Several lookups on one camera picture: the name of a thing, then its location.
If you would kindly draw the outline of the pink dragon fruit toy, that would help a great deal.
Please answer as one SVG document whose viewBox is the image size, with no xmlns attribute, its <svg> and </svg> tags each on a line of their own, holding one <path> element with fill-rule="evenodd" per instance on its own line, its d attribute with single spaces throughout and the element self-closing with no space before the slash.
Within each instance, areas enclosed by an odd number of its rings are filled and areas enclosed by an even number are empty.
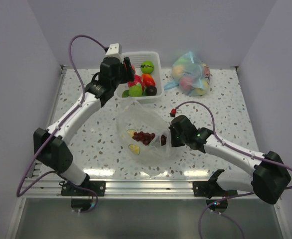
<svg viewBox="0 0 292 239">
<path fill-rule="evenodd" d="M 134 75 L 134 81 L 133 82 L 127 82 L 128 87 L 132 87 L 135 85 L 141 85 L 142 88 L 145 87 L 143 81 L 142 81 L 142 77 L 139 75 Z"/>
</svg>

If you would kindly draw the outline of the green round fruit toy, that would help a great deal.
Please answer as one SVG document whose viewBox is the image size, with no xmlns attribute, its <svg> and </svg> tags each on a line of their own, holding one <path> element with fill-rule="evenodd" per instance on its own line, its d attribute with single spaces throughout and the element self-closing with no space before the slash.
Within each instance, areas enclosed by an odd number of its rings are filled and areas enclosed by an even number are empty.
<svg viewBox="0 0 292 239">
<path fill-rule="evenodd" d="M 143 95 L 143 89 L 140 85 L 134 85 L 129 87 L 129 96 L 130 97 L 141 97 Z"/>
</svg>

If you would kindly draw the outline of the red apple slice toy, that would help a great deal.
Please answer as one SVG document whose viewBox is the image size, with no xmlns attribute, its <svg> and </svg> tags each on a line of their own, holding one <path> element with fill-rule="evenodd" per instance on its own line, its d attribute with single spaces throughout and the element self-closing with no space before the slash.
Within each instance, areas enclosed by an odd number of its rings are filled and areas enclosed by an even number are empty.
<svg viewBox="0 0 292 239">
<path fill-rule="evenodd" d="M 156 83 L 150 74 L 142 74 L 142 81 L 146 87 L 156 86 Z"/>
</svg>

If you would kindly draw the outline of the green striped watermelon toy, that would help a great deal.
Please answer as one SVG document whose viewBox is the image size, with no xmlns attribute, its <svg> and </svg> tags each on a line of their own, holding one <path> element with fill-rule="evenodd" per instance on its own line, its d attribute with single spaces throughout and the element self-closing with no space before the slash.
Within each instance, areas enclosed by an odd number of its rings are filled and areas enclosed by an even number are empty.
<svg viewBox="0 0 292 239">
<path fill-rule="evenodd" d="M 137 74 L 152 74 L 154 71 L 154 64 L 151 61 L 143 61 L 136 68 Z"/>
</svg>

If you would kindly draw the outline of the dark purple mangosteen toy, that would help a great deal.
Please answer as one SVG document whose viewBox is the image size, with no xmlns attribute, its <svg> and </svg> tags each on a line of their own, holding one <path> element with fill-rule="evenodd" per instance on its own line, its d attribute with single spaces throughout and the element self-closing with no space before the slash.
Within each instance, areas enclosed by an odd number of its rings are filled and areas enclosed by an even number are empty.
<svg viewBox="0 0 292 239">
<path fill-rule="evenodd" d="M 146 88 L 146 96 L 156 96 L 157 88 L 156 86 L 149 86 Z"/>
</svg>

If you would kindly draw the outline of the red grape bunch toy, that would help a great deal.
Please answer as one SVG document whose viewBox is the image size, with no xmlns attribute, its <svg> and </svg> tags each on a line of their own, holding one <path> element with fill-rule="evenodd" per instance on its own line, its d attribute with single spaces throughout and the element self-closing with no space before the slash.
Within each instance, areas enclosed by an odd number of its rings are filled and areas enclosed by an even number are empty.
<svg viewBox="0 0 292 239">
<path fill-rule="evenodd" d="M 132 137 L 133 140 L 137 141 L 137 142 L 141 142 L 144 145 L 149 145 L 156 137 L 155 133 L 149 133 L 149 132 L 136 132 L 135 135 Z M 159 137 L 159 141 L 160 141 L 160 145 L 164 146 L 166 145 L 167 142 L 167 137 L 162 134 Z"/>
</svg>

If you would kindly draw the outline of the clear plastic fruit bag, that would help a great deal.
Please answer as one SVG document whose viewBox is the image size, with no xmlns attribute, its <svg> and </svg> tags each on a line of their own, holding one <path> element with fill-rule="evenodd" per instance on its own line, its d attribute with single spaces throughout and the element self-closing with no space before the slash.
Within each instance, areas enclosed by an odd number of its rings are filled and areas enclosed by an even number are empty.
<svg viewBox="0 0 292 239">
<path fill-rule="evenodd" d="M 137 164 L 157 168 L 174 159 L 168 122 L 134 98 L 122 101 L 116 128 L 122 146 Z"/>
</svg>

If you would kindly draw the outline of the yellow green mango toy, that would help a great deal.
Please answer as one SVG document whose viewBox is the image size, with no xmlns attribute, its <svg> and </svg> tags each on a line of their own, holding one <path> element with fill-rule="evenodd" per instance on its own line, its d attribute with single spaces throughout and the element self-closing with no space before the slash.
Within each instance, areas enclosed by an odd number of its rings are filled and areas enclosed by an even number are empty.
<svg viewBox="0 0 292 239">
<path fill-rule="evenodd" d="M 129 96 L 129 90 L 125 90 L 122 92 L 122 98 L 127 98 Z"/>
</svg>

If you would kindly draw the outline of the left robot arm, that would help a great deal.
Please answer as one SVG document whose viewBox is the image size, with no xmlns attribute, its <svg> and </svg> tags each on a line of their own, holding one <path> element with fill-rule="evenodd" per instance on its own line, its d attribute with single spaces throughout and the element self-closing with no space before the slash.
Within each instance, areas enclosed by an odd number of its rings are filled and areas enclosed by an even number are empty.
<svg viewBox="0 0 292 239">
<path fill-rule="evenodd" d="M 135 72 L 131 61 L 105 57 L 90 83 L 82 87 L 83 93 L 76 103 L 47 129 L 38 128 L 33 134 L 35 158 L 71 182 L 78 195 L 86 195 L 90 189 L 88 175 L 73 161 L 68 145 L 87 119 L 101 109 L 114 96 L 119 84 L 132 82 Z"/>
</svg>

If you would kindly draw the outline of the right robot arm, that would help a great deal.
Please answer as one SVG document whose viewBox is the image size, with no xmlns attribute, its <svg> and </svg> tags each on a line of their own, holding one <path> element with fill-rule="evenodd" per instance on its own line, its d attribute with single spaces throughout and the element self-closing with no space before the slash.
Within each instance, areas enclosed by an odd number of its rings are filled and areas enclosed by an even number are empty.
<svg viewBox="0 0 292 239">
<path fill-rule="evenodd" d="M 212 130 L 196 128 L 184 115 L 174 118 L 170 124 L 171 145 L 187 145 L 192 150 L 219 157 L 247 173 L 247 177 L 223 175 L 217 170 L 208 180 L 205 195 L 208 198 L 224 191 L 254 193 L 262 201 L 274 205 L 291 181 L 281 157 L 269 151 L 267 154 L 251 151 L 219 138 Z"/>
</svg>

